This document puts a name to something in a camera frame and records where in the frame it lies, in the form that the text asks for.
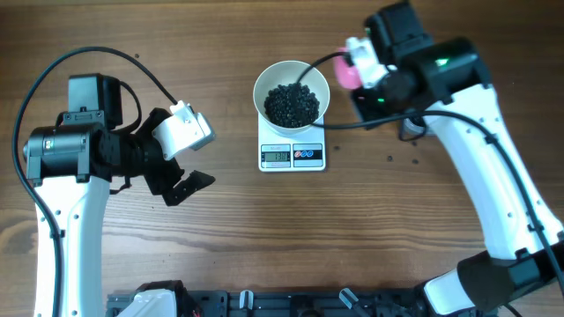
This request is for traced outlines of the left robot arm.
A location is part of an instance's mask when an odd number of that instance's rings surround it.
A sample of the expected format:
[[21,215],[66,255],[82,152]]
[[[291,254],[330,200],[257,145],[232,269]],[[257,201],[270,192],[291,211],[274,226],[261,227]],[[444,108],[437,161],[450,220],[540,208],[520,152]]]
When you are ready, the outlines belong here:
[[24,147],[26,178],[38,211],[38,316],[102,316],[101,235],[114,177],[143,177],[152,195],[176,206],[214,177],[185,173],[176,156],[214,140],[203,114],[183,102],[122,124],[126,84],[101,74],[69,79],[69,106],[56,125],[40,127]]

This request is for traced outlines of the black beans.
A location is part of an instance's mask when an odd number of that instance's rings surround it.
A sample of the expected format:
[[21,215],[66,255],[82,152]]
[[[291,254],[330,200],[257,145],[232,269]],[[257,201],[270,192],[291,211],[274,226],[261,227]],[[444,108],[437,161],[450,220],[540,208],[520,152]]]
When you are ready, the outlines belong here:
[[268,91],[263,105],[270,122],[289,129],[307,126],[320,114],[319,100],[301,83],[278,85]]

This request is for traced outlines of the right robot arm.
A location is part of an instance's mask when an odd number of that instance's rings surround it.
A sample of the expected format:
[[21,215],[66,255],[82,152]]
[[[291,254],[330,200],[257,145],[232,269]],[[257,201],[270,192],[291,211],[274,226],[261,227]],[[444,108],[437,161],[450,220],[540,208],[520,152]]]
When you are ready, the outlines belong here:
[[430,312],[488,313],[561,283],[563,225],[512,142],[478,50],[464,37],[434,41],[406,1],[381,8],[364,27],[364,39],[346,43],[363,119],[422,120],[452,159],[484,236],[482,253],[424,283]]

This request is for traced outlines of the pink plastic measuring scoop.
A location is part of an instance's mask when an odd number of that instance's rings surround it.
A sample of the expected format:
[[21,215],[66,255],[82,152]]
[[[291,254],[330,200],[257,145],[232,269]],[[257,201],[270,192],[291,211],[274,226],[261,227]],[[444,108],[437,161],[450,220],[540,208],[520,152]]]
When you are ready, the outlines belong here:
[[339,48],[342,55],[333,59],[333,70],[338,83],[347,90],[356,90],[362,86],[358,69],[346,48]]

